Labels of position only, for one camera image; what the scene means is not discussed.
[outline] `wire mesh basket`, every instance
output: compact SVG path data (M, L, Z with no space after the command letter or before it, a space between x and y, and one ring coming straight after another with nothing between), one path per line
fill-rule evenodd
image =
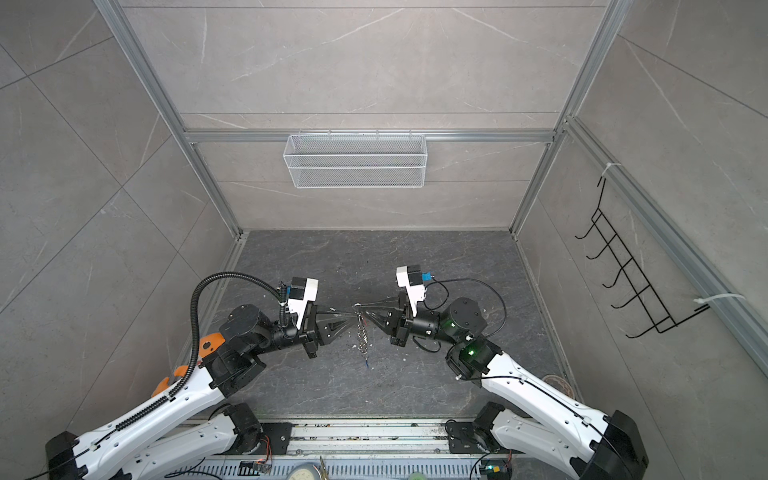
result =
M423 187L427 143L419 134L296 134L283 158L296 188Z

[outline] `marble floor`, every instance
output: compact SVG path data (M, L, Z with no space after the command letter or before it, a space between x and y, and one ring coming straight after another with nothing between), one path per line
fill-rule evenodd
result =
M337 308L380 300L397 290L395 268L419 263L441 279L470 276L504 297L507 323L493 340L535 375L563 375L512 238L501 231L298 231L251 232L235 270L277 285L292 276L319 279L317 303ZM450 283L452 298L476 299L488 331L502 318L498 299L480 285ZM439 288L428 291L432 305ZM274 301L249 283L232 281L224 293L214 331L235 307L254 303L273 318ZM357 333L342 334L308 359L302 348L261 357L267 369L231 402L247 402L261 416L456 416L477 414L494 395L457 382L444 352L429 354L412 342L389 344L368 329L369 366L356 348ZM565 474L530 459L515 460L513 478L563 479Z

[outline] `white cable tie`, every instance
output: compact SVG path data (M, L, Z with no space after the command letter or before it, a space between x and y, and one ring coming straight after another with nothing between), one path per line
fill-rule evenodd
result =
M744 295L740 295L738 293L718 293L717 295L708 296L707 298L694 298L694 302L699 303L700 305L704 305L711 300L726 297L741 298L742 300L746 300Z
M602 173L602 174L600 174L600 176L601 176L601 177L605 177L605 172L607 172L607 171L608 171L608 169L609 169L609 168L611 168L611 167L613 167L614 165L619 165L619 166L621 166L621 164L612 164L611 162L608 162L608 163L606 163L606 164L605 164L605 170L603 170L603 173Z

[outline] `aluminum frame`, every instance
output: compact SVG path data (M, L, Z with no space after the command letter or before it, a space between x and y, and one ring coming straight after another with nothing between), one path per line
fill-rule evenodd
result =
M446 129L413 129L413 130L298 130L298 129L266 129L266 130L207 130L192 129L185 132L185 138L191 143L204 142L285 142L290 135L296 134L414 134L424 135L427 141L540 141L551 142L553 130L546 128L512 128L507 130L446 130Z
M598 31L592 40L592 45L587 52L587 57L584 60L584 64L581 66L581 70L576 76L571 93L568 94L568 99L565 101L557 124L554 127L554 139L552 144L547 145L544 153L541 155L541 159L536 166L536 171L528 182L528 188L525 190L523 199L520 201L520 206L515 214L515 218L512 220L509 226L509 231L513 237L517 238L520 234L520 229L525 223L525 219L528 218L528 214L533 208L533 203L536 201L538 192L541 190L541 185L544 184L544 180L547 178L549 170L552 168L555 157L563 141L563 129L565 123L568 121L568 117L578 113L581 105L584 103L584 99L587 97L589 87L592 86L594 78L597 76L600 66L603 65L608 51L611 49L611 45L616 38L616 35L621 28L621 24L624 23L624 19L627 17L630 7L634 0L612 0L611 3L605 9L605 15L600 22Z
M600 170L607 163L618 163L578 118L568 118L565 130ZM702 297L736 291L625 168L621 165L609 168L604 176ZM743 299L719 298L709 305L763 374L768 376L768 329L765 320Z
M184 124L181 121L181 116L154 72L146 52L141 47L141 43L123 12L123 8L116 0L94 0L94 3L112 30L114 38L118 41L120 48L123 49L128 63L136 72L157 111L160 112L171 135L174 136L176 143L189 161L192 170L203 184L216 210L219 211L219 215L221 215L232 236L237 238L243 231L240 229L227 200L219 190L219 184L206 167L200 152L184 137Z

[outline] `wall hook rack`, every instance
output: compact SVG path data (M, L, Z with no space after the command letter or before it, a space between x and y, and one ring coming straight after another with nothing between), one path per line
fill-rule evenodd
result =
M592 216L590 217L591 225L589 227L589 230L587 230L587 233L585 233L581 237L576 235L576 238L578 238L579 240L583 240L584 238L587 237L587 235L589 235L589 233L592 230L597 231L600 234L600 237L602 238L603 242L605 242L605 246L603 247L602 250L600 250L600 252L597 255L595 255L594 257L590 257L589 255L587 255L587 258L589 260L596 260L600 255L602 255L607 250L607 251L611 252L611 255L613 256L614 260L616 260L616 264L619 266L619 270L616 273L616 277L614 278L614 281L610 285L606 285L605 283L603 283L603 286L605 288L613 288L614 286L616 286L616 283L618 282L619 277L621 276L622 273L624 274L624 277L627 279L627 282L629 282L630 287L632 288L632 291L634 292L634 295L629 300L624 302L623 304L621 304L621 305L611 305L611 307L613 307L613 308L618 310L618 309L626 307L633 300L637 299L640 302L640 304L643 306L643 310L645 311L645 313L648 315L648 319L650 320L650 323L651 323L650 327L648 327L647 329L645 329L642 332L638 333L637 335L627 335L627 338L631 338L631 339L639 338L639 337L645 335L646 333L650 332L653 329L656 329L656 331L659 332L659 333L664 333L664 332L669 331L670 329L673 329L674 327L679 326L679 325L685 323L686 321L694 318L699 313L702 313L702 312L708 310L710 308L709 305L702 305L702 306L699 306L698 308L696 308L692 314L690 314L689 316L687 316L686 318L684 318L682 320L675 320L674 317L672 317L672 314L667 309L667 306L664 304L664 301L661 299L661 297L659 297L659 294L656 292L656 289L654 289L654 286L651 284L650 280L645 275L645 272L643 271L642 267L637 262L637 260L635 260L634 255L632 254L632 252L627 248L627 244L624 243L624 240L621 239L621 237L619 236L619 234L616 231L616 229L614 229L613 224L605 216L605 213L601 209L601 203L603 201L603 192L605 192L605 177L601 177L600 180L598 181L598 188L600 188L600 198L598 199L598 206L597 206L597 208L594 209L594 212L593 212ZM603 231L600 228L600 226L598 226L598 221L600 219L605 220L605 223L608 225L610 230ZM611 246L611 244L615 243L616 241L621 244L621 246L627 251L627 254L629 255L629 260L627 260L626 262L621 262L619 260L618 255L614 251L614 248ZM641 275L643 277L643 280L645 282L645 286L643 286L639 290L637 289L638 286L635 286L635 282L633 282L632 279L630 278L630 276L627 274L627 268L630 265L634 265L634 267L637 268L637 270L641 273ZM650 293L652 293L653 296L656 297L656 300L661 305L661 308L664 309L664 317L662 319L658 320L658 321L654 320L654 316L650 313L650 311L648 309L648 305L646 304L647 301L644 300L643 297L641 296L644 292L646 292L648 290L650 290Z

